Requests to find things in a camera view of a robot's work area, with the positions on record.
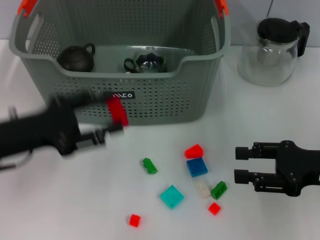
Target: toy building block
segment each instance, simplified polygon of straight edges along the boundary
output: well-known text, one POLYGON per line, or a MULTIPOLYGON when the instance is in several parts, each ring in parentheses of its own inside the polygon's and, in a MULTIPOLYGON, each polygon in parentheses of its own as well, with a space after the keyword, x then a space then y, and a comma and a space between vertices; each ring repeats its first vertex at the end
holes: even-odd
POLYGON ((184 200, 185 196, 171 185, 161 194, 160 198, 170 209, 174 209, 184 200))
POLYGON ((187 159, 197 159, 204 156, 204 150, 199 144, 196 144, 184 152, 184 156, 187 159))
POLYGON ((210 213, 212 213, 213 215, 217 215, 218 212, 220 211, 221 207, 216 204, 215 202, 212 203, 212 205, 208 208, 208 210, 210 211, 210 213))
POLYGON ((215 199, 218 200, 222 194, 225 193, 227 190, 227 185, 224 181, 219 182, 214 189, 211 190, 211 196, 215 199))
POLYGON ((207 187, 206 183, 202 180, 196 182, 196 188, 201 196, 202 199, 206 199, 210 197, 211 193, 209 188, 207 187))
POLYGON ((141 219, 140 216, 132 214, 131 217, 130 217, 130 223, 129 224, 131 226, 134 226, 134 227, 137 228, 139 226, 139 224, 140 224, 140 219, 141 219))
POLYGON ((157 168, 149 158, 145 158, 142 162, 143 166, 147 169, 148 174, 156 174, 158 172, 157 168))
POLYGON ((208 168, 202 157, 186 161, 191 177, 197 177, 208 173, 208 168))

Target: teapot lid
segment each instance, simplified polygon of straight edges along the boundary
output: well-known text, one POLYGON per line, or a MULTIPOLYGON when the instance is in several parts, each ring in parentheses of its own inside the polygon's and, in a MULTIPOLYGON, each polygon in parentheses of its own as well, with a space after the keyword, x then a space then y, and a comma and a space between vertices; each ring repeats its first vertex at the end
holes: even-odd
POLYGON ((300 37, 300 23, 281 18, 266 18, 258 24, 258 35, 274 43, 289 44, 300 37))

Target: cyan block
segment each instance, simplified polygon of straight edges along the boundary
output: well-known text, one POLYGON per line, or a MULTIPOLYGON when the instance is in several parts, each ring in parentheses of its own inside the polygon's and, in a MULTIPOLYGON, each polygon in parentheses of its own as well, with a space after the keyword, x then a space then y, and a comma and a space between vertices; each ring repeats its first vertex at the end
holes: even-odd
POLYGON ((185 196, 175 186, 171 185, 161 194, 160 198, 169 208, 174 209, 183 201, 185 196))
POLYGON ((208 173, 208 168, 202 157, 186 161, 191 177, 197 177, 208 173))

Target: small red cube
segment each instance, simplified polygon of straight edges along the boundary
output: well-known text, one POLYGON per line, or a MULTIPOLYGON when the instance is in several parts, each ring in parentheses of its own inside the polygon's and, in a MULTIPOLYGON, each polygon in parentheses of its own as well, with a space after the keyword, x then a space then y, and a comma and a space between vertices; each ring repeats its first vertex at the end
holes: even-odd
POLYGON ((140 219, 141 219, 140 216, 132 214, 131 217, 130 217, 130 223, 129 224, 131 226, 134 226, 134 227, 137 228, 139 226, 140 219))
POLYGON ((213 215, 217 215, 218 212, 220 211, 220 209, 221 209, 221 207, 214 202, 214 203, 212 203, 212 205, 209 207, 208 210, 209 210, 210 213, 212 213, 213 215))

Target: teapot handle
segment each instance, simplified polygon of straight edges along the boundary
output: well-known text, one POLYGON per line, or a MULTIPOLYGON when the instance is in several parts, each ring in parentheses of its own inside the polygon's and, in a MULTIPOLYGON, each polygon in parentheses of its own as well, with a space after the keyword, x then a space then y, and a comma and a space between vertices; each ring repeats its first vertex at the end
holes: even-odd
POLYGON ((87 49, 88 47, 92 48, 91 55, 93 57, 96 53, 96 47, 93 43, 87 43, 86 45, 83 46, 84 49, 87 49))
POLYGON ((297 43, 298 47, 298 57, 301 57, 305 53, 305 49, 308 42, 308 37, 310 34, 310 26, 306 22, 300 23, 300 39, 297 43))

